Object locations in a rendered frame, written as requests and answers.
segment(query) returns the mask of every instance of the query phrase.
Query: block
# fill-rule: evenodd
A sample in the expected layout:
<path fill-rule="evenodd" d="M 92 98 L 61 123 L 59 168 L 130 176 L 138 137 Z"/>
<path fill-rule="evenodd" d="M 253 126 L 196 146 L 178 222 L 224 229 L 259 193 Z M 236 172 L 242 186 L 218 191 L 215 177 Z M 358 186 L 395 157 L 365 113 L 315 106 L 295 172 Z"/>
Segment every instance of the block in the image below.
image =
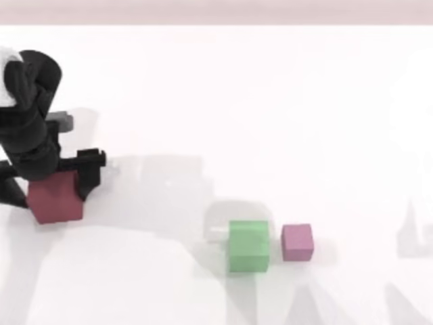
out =
<path fill-rule="evenodd" d="M 83 201 L 75 191 L 77 173 L 54 173 L 28 185 L 27 204 L 40 224 L 83 218 Z"/>
<path fill-rule="evenodd" d="M 230 221 L 229 272 L 266 272 L 270 247 L 267 221 Z"/>
<path fill-rule="evenodd" d="M 284 225 L 281 245 L 284 261 L 310 261 L 314 253 L 311 225 Z"/>

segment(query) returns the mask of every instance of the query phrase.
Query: robotic arm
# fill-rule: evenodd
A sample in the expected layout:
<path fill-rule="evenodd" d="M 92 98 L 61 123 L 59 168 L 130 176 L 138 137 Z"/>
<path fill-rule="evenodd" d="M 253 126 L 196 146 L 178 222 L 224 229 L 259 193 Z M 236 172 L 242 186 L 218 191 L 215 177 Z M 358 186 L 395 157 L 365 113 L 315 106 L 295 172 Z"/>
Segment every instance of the robotic arm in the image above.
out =
<path fill-rule="evenodd" d="M 62 78 L 59 65 L 38 51 L 9 50 L 6 55 L 0 51 L 0 68 L 0 144 L 10 161 L 0 161 L 0 202 L 27 208 L 14 177 L 40 181 L 60 171 L 78 172 L 76 191 L 86 200 L 100 184 L 106 155 L 88 149 L 75 158 L 60 158 L 59 133 L 73 129 L 73 118 L 49 113 Z"/>

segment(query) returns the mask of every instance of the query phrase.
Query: white tabletop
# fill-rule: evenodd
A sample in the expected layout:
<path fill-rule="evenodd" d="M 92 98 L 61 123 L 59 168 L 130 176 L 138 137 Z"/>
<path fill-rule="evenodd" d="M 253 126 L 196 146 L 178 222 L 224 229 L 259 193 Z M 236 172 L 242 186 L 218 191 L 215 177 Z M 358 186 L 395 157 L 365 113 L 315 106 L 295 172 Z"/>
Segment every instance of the white tabletop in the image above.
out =
<path fill-rule="evenodd" d="M 0 324 L 433 324 L 433 28 L 1 27 L 62 66 L 82 221 L 0 208 Z M 265 274 L 225 273 L 268 219 Z M 310 263 L 282 263 L 311 223 Z"/>

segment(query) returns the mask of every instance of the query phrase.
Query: maroon block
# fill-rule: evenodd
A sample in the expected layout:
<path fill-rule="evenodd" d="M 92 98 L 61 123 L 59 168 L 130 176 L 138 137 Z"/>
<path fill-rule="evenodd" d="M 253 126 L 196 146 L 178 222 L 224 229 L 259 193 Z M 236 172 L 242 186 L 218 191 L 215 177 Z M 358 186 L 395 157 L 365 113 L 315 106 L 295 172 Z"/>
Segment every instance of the maroon block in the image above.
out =
<path fill-rule="evenodd" d="M 29 182 L 27 204 L 39 223 L 83 218 L 83 202 L 75 191 L 76 178 L 76 172 L 67 171 Z"/>
<path fill-rule="evenodd" d="M 311 225 L 284 225 L 281 245 L 284 261 L 310 261 L 314 252 Z"/>

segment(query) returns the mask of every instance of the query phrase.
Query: red cube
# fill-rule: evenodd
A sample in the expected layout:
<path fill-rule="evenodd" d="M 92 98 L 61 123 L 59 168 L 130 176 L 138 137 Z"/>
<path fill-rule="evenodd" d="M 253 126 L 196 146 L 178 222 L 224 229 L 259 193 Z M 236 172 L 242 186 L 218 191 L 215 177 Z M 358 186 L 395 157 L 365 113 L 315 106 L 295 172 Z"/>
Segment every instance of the red cube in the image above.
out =
<path fill-rule="evenodd" d="M 28 185 L 27 204 L 38 223 L 56 223 L 83 218 L 83 201 L 75 190 L 75 171 L 54 173 Z"/>

